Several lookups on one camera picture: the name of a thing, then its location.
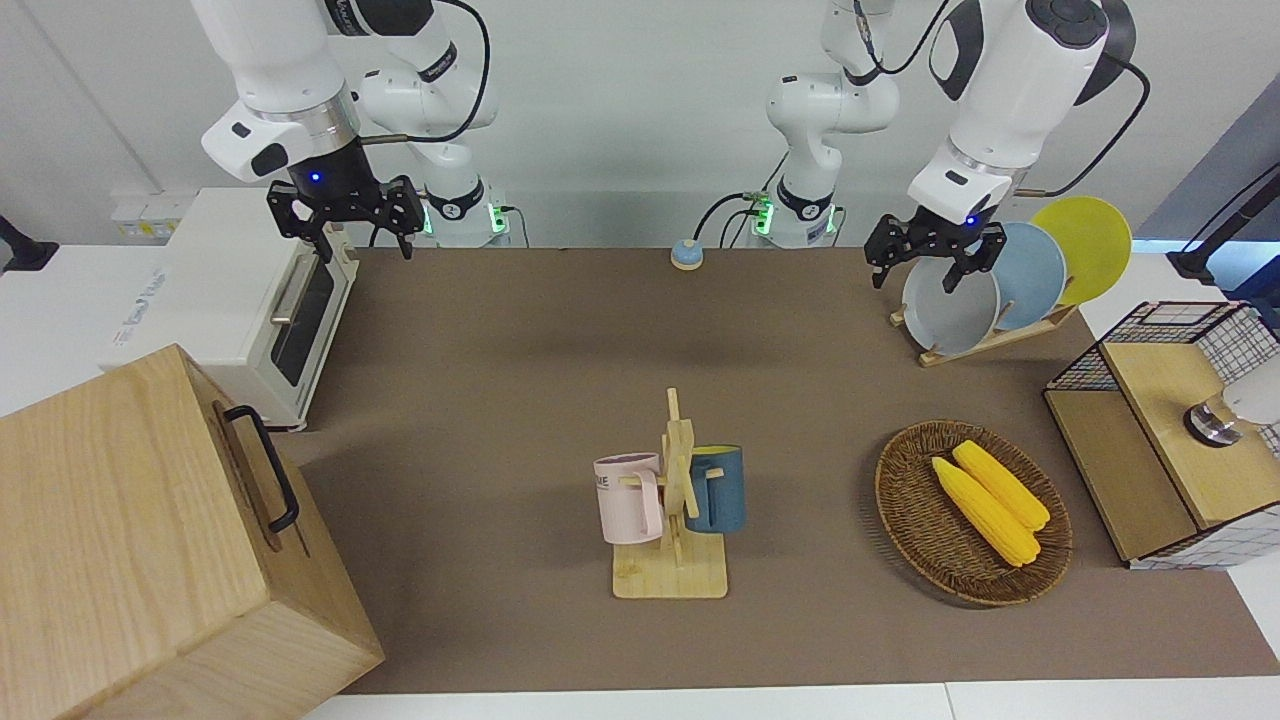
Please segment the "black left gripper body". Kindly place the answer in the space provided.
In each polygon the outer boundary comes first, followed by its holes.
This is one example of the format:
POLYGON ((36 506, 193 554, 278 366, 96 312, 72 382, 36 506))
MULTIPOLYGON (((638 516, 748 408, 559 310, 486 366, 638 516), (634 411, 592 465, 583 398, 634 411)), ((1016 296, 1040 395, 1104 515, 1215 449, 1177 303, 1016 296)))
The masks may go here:
POLYGON ((948 249, 952 242, 968 245, 972 251, 974 249, 972 246, 973 238, 982 232, 984 225, 989 224, 992 217, 993 208, 987 208, 966 217, 960 223, 952 223, 923 205, 918 206, 913 217, 906 220, 900 219, 908 232, 906 260, 925 255, 950 258, 948 249))

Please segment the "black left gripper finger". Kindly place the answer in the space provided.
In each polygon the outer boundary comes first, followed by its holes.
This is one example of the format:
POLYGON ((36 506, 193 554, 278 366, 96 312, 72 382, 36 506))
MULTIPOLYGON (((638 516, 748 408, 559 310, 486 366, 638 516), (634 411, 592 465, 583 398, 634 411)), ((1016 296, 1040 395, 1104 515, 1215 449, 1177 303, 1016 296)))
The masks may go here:
POLYGON ((908 259, 904 223, 892 214, 884 214, 865 242, 865 260, 873 268, 872 286, 881 290, 890 272, 908 259))
POLYGON ((1004 251, 1007 236, 1002 224, 987 224, 973 240, 972 251, 968 245, 951 243, 948 255, 954 264, 943 275, 945 293, 952 293, 972 274, 991 272, 1004 251))

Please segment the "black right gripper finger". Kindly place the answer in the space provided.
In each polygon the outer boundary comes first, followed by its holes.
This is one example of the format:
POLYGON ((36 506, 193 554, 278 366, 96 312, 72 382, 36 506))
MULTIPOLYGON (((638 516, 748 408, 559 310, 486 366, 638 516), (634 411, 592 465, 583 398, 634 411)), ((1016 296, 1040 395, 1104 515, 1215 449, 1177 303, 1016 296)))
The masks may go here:
POLYGON ((412 237, 424 229, 426 213, 408 176, 401 174, 387 183, 387 229, 396 237, 401 256, 413 256, 412 237))
POLYGON ((332 209, 315 205, 292 183, 275 179, 268 187, 268 206, 282 237, 305 242, 321 264, 333 259, 333 249, 325 227, 334 220, 332 209))

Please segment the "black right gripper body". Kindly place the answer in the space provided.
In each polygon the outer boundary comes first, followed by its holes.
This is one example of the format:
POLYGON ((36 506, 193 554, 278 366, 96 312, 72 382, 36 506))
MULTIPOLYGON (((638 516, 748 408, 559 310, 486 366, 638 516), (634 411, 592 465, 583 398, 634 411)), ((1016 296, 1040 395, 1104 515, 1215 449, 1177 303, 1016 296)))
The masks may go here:
POLYGON ((367 222, 387 228, 387 182, 375 177, 362 143, 288 165, 288 183, 315 205, 332 209, 333 222, 367 222))

